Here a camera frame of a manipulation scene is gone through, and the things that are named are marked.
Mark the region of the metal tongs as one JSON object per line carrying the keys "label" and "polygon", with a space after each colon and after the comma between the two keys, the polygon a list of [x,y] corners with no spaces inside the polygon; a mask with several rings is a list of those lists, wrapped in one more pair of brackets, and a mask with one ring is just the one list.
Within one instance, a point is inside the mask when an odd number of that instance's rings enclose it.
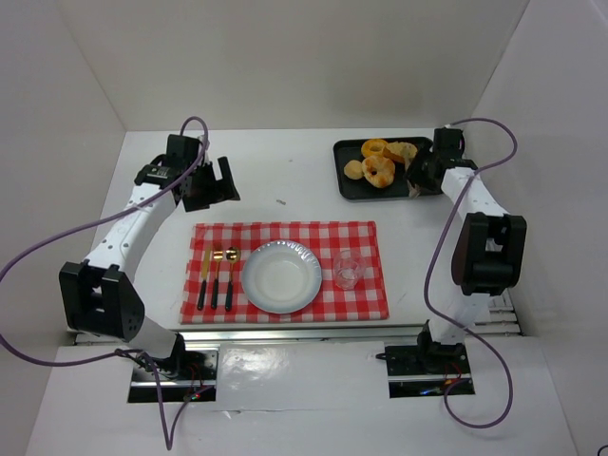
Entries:
{"label": "metal tongs", "polygon": [[408,189],[409,189],[408,196],[409,196],[411,199],[417,198],[417,197],[419,197],[419,196],[420,196],[420,194],[421,194],[421,188],[420,188],[418,185],[415,185],[415,184],[411,184],[411,183],[410,183],[410,184],[408,185]]}

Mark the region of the toasted bread slice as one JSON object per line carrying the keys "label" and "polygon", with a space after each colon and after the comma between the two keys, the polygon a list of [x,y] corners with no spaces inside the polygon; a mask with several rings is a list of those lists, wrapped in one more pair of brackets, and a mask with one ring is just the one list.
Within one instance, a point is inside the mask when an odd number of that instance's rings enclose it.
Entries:
{"label": "toasted bread slice", "polygon": [[411,142],[389,142],[383,150],[384,157],[405,166],[409,165],[417,153],[418,148]]}

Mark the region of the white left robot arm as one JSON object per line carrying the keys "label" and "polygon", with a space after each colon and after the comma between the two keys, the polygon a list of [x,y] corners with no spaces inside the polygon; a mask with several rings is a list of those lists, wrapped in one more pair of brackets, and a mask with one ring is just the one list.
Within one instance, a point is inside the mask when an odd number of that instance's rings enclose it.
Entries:
{"label": "white left robot arm", "polygon": [[187,362],[184,339],[146,316],[132,281],[154,236],[178,207],[194,212],[238,200],[227,158],[210,161],[206,149],[201,138],[170,135],[165,152],[138,172],[123,214],[100,243],[59,273],[70,329],[121,340],[170,372]]}

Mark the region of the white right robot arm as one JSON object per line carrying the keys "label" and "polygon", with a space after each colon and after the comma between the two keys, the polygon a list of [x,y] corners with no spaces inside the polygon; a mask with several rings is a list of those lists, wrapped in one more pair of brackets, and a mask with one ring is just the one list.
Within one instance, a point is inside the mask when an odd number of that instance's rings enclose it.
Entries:
{"label": "white right robot arm", "polygon": [[465,157],[464,132],[453,126],[434,130],[432,145],[421,149],[406,171],[409,195],[445,195],[450,222],[462,222],[450,263],[458,294],[432,308],[417,338],[422,355],[449,357],[464,351],[466,330],[496,296],[520,278],[527,232],[524,217],[508,213],[490,194],[474,161]]}

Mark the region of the glazed donut bread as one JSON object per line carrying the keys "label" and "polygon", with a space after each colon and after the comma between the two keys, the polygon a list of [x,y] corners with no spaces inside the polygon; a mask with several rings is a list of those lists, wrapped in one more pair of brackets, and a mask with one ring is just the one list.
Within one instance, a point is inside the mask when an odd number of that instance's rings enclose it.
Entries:
{"label": "glazed donut bread", "polygon": [[372,155],[362,161],[364,178],[375,188],[386,188],[393,184],[395,164],[392,160]]}

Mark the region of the small round bun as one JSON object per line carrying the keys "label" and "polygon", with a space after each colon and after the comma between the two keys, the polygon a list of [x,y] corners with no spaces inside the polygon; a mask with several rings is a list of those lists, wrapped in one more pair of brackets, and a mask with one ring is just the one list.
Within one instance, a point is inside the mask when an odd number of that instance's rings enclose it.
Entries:
{"label": "small round bun", "polygon": [[364,178],[362,162],[357,160],[349,161],[343,168],[344,175],[353,181],[358,181]]}

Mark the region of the black rectangular tray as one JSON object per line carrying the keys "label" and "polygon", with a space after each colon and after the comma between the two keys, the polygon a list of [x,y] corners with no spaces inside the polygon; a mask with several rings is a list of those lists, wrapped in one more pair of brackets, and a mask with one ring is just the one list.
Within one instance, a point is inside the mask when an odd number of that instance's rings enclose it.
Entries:
{"label": "black rectangular tray", "polygon": [[[383,139],[387,143],[407,142],[413,143],[418,151],[421,148],[432,146],[432,140],[427,137],[396,137],[396,138],[375,138]],[[365,178],[361,180],[350,180],[343,172],[344,166],[351,160],[362,161],[365,158],[361,154],[361,145],[366,139],[341,140],[333,145],[332,153],[336,170],[336,178],[339,193],[350,201],[371,201],[371,200],[402,200],[409,198],[409,187],[406,181],[406,167],[395,162],[395,176],[393,184],[386,188],[375,188]]]}

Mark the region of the white round plate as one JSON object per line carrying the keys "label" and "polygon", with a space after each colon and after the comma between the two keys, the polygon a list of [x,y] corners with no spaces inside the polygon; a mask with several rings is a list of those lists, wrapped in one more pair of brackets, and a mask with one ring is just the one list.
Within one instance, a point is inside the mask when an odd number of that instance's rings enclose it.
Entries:
{"label": "white round plate", "polygon": [[314,301],[323,275],[310,248],[282,239],[255,249],[245,261],[240,281],[247,299],[258,309],[292,314]]}

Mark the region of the clear drinking glass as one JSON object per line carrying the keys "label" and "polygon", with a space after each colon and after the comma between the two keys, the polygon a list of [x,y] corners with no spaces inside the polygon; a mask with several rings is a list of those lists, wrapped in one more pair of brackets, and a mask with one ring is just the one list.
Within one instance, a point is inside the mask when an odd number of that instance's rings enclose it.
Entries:
{"label": "clear drinking glass", "polygon": [[356,250],[340,251],[333,259],[333,279],[342,290],[352,290],[364,277],[367,263]]}

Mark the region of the red white checkered cloth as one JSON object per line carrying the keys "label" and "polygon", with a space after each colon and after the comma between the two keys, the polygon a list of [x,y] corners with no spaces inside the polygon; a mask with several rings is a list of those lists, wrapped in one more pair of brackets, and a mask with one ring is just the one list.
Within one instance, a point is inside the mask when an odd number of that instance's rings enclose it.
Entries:
{"label": "red white checkered cloth", "polygon": [[[200,223],[194,226],[179,322],[275,324],[389,317],[373,221]],[[334,260],[356,252],[362,277],[344,290]]]}

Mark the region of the aluminium rail frame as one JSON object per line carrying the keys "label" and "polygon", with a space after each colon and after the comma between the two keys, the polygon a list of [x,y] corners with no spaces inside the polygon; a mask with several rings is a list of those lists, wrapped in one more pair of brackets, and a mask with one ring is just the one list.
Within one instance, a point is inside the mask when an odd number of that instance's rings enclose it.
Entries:
{"label": "aluminium rail frame", "polygon": [[500,327],[504,333],[522,334],[509,291],[493,296],[487,305],[488,316],[484,319],[486,325]]}

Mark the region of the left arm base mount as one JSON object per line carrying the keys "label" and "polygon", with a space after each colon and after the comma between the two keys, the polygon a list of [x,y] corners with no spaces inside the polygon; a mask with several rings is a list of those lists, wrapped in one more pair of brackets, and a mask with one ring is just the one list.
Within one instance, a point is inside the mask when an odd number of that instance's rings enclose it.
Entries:
{"label": "left arm base mount", "polygon": [[[180,364],[170,370],[167,363],[156,362],[161,384],[161,396],[165,403],[179,403],[189,398],[191,402],[215,402],[219,350],[204,349],[187,351]],[[156,378],[152,368],[139,355],[135,358],[127,402],[151,404],[158,401]]]}

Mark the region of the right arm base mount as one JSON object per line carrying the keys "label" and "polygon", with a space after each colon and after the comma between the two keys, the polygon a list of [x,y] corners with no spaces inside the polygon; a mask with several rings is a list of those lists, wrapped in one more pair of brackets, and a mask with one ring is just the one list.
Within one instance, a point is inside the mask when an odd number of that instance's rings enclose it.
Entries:
{"label": "right arm base mount", "polygon": [[386,345],[375,359],[386,366],[390,399],[475,393],[465,344],[434,342],[427,328],[415,343]]}

